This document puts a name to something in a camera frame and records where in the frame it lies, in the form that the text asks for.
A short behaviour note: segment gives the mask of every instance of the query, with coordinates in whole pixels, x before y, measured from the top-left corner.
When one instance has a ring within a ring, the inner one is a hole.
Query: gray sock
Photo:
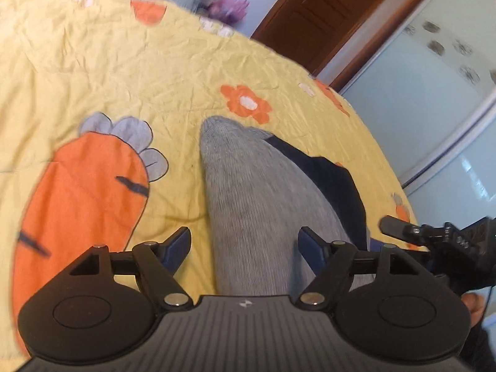
[[[298,295],[314,278],[297,247],[303,226],[326,241],[350,241],[313,182],[264,141],[270,136],[218,116],[201,128],[221,295]],[[356,277],[354,287],[371,281],[369,276]]]

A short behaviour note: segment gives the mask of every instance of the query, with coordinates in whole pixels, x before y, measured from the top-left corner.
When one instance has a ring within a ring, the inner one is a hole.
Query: door frame
[[[251,35],[251,39],[259,40],[262,36],[263,32],[269,26],[269,24],[275,19],[279,11],[282,9],[287,0],[277,0],[276,3],[272,6],[268,14],[264,17],[262,22],[260,22],[255,32]],[[362,26],[362,24],[372,15],[372,13],[376,10],[376,8],[382,3],[384,0],[375,0],[371,6],[363,13],[361,17],[358,18],[358,21],[355,22],[353,27],[346,32],[346,34],[341,38],[341,40],[336,44],[336,46],[322,59],[321,64],[316,68],[316,70],[312,73],[316,76],[319,72],[321,72],[324,67],[328,64],[329,61],[338,53],[339,50],[345,45],[346,42],[353,36],[353,34],[358,31],[358,28]]]

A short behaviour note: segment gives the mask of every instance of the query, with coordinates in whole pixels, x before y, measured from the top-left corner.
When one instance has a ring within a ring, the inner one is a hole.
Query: gray leaf print
[[[479,74],[477,74],[472,67],[463,65],[460,67],[459,71],[472,85],[477,84],[481,80]]]
[[[438,54],[439,56],[445,54],[445,47],[442,44],[440,44],[438,41],[431,41],[431,43],[429,43],[427,47],[431,49],[435,54]]]
[[[458,53],[463,54],[464,56],[470,56],[474,52],[474,49],[467,43],[459,41],[458,39],[453,42],[453,47]]]
[[[413,25],[407,25],[403,32],[405,32],[407,35],[413,36],[417,30]]]
[[[425,21],[422,27],[430,33],[439,33],[439,31],[441,30],[441,28],[438,25],[430,21]]]

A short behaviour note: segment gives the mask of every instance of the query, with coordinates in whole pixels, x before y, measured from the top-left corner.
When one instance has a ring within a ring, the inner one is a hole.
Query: carrot face print
[[[60,147],[45,169],[21,223],[15,248],[12,312],[92,245],[125,249],[149,193],[168,170],[150,126],[133,117],[112,124],[102,113]]]

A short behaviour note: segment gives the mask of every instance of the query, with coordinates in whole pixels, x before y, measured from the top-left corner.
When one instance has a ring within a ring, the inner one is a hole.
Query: orange flower print
[[[350,117],[350,114],[344,109],[343,104],[339,101],[338,98],[336,98],[336,95],[334,95],[334,92],[329,88],[326,84],[323,84],[319,80],[314,80],[317,86],[321,89],[321,91],[324,93],[325,96],[327,96],[329,99],[331,99],[332,103],[334,106],[336,106],[340,111],[342,111],[345,115]]]
[[[162,21],[167,8],[150,1],[131,0],[131,7],[135,10],[135,17],[145,25],[156,25]]]
[[[401,221],[410,222],[410,210],[406,205],[403,204],[403,199],[397,193],[391,194],[394,202],[396,203],[396,218],[401,219]],[[419,247],[412,245],[411,243],[406,243],[408,250],[418,250]]]
[[[272,111],[269,102],[259,98],[245,85],[238,85],[236,88],[230,85],[223,85],[220,92],[227,98],[227,107],[232,112],[241,117],[253,117],[258,124],[265,124],[269,121],[268,113]]]

